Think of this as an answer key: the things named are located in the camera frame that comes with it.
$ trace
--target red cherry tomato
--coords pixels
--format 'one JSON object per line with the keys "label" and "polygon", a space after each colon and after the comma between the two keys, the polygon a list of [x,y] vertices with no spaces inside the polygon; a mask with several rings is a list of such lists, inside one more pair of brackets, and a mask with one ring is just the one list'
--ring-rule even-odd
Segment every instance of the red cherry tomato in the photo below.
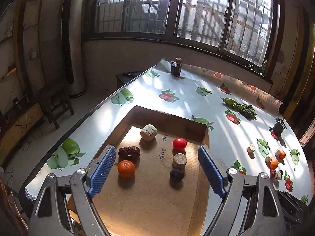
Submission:
{"label": "red cherry tomato", "polygon": [[187,141],[181,137],[175,138],[173,141],[173,147],[175,150],[183,150],[187,146]]}

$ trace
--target fruit print tablecloth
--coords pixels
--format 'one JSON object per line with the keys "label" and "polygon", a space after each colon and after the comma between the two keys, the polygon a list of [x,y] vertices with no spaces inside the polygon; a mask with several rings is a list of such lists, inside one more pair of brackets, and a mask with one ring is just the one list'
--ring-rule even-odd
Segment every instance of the fruit print tablecloth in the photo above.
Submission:
{"label": "fruit print tablecloth", "polygon": [[[67,154],[69,161],[59,161],[55,153],[53,161],[48,163],[50,167],[46,163],[26,187],[27,195],[31,199],[36,198],[48,173],[64,176],[86,167],[121,119],[133,106],[139,105],[206,124],[211,151],[227,166],[233,166],[244,174],[257,176],[262,171],[269,174],[265,157],[275,158],[274,152],[282,147],[286,157],[276,170],[282,170],[283,175],[275,188],[290,191],[308,203],[313,194],[312,183],[298,139],[286,122],[287,129],[282,138],[278,139],[272,132],[276,120],[282,119],[278,113],[280,101],[245,82],[199,67],[184,65],[181,76],[177,78],[170,74],[170,66],[170,62],[161,60],[145,74],[113,93],[70,134],[71,140],[63,145],[65,148],[61,146],[65,153],[60,148],[57,150],[62,152],[63,158]],[[253,105],[256,120],[249,121],[233,111],[222,98]],[[256,147],[252,154],[246,150],[249,144]],[[204,229],[212,220],[220,201],[210,191]],[[242,218],[237,217],[235,223],[241,223]]]}

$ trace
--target small orange tangerine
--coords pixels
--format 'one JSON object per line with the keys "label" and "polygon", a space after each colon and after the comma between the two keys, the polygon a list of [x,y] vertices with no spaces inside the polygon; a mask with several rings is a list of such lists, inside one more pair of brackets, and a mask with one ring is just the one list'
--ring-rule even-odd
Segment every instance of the small orange tangerine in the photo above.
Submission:
{"label": "small orange tangerine", "polygon": [[277,159],[272,159],[270,162],[270,169],[271,170],[275,170],[276,168],[278,168],[279,162]]}
{"label": "small orange tangerine", "polygon": [[119,162],[117,170],[121,178],[130,178],[136,172],[134,164],[128,160],[123,160]]}
{"label": "small orange tangerine", "polygon": [[285,152],[282,151],[280,154],[279,154],[279,158],[280,159],[284,159],[285,158]]}

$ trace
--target window frame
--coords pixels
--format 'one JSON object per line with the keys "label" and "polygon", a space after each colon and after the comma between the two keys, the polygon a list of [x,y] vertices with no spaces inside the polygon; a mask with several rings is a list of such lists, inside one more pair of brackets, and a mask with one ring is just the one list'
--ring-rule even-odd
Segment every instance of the window frame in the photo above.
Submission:
{"label": "window frame", "polygon": [[[94,15],[98,13],[97,2],[94,5]],[[211,46],[209,44],[205,44],[202,42],[185,39],[182,37],[177,37],[177,30],[180,20],[180,14],[182,9],[183,0],[170,0],[168,17],[167,17],[167,25],[165,28],[165,34],[155,34],[155,33],[144,33],[144,32],[127,32],[126,31],[126,15],[128,10],[128,4],[130,0],[124,0],[123,8],[122,8],[122,24],[120,32],[103,32],[96,33],[95,25],[96,20],[93,19],[87,22],[88,27],[86,27],[84,31],[84,39],[92,40],[92,39],[137,39],[139,41],[160,41],[168,44],[175,44],[179,46],[192,47],[198,50],[202,50],[204,53],[209,55],[213,55],[229,61],[231,63],[237,64],[238,66],[245,67],[248,71],[253,72],[255,74],[259,74],[261,72],[261,67],[256,64],[236,55],[224,49],[224,43],[227,37],[229,22],[232,15],[232,5],[233,0],[229,0],[228,7],[225,15],[224,29],[222,32],[222,38],[220,41],[219,47]],[[270,81],[272,72],[275,67],[276,60],[278,57],[279,43],[281,45],[282,37],[283,37],[283,28],[284,28],[284,6],[283,0],[273,0],[273,18],[272,18],[272,27],[269,36],[269,42],[266,48],[265,59],[267,59],[267,66],[262,72],[262,76],[266,78],[267,81]],[[88,10],[93,9],[91,6],[86,9],[86,13]]]}

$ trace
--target screw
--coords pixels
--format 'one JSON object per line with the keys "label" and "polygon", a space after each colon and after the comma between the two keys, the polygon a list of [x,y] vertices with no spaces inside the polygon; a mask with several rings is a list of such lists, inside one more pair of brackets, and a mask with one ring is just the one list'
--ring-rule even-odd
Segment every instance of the screw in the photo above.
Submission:
{"label": "screw", "polygon": [[85,169],[84,169],[84,168],[80,168],[80,169],[77,170],[77,173],[78,173],[79,175],[82,175],[82,174],[85,173]]}
{"label": "screw", "polygon": [[268,177],[267,173],[265,173],[265,172],[260,173],[260,176],[261,176],[262,178],[267,178],[267,177]]}
{"label": "screw", "polygon": [[52,178],[54,178],[54,174],[53,173],[50,173],[50,174],[48,174],[46,177],[48,178],[48,179],[52,179]]}
{"label": "screw", "polygon": [[230,168],[229,169],[229,173],[230,174],[236,174],[237,173],[237,170],[235,168]]}

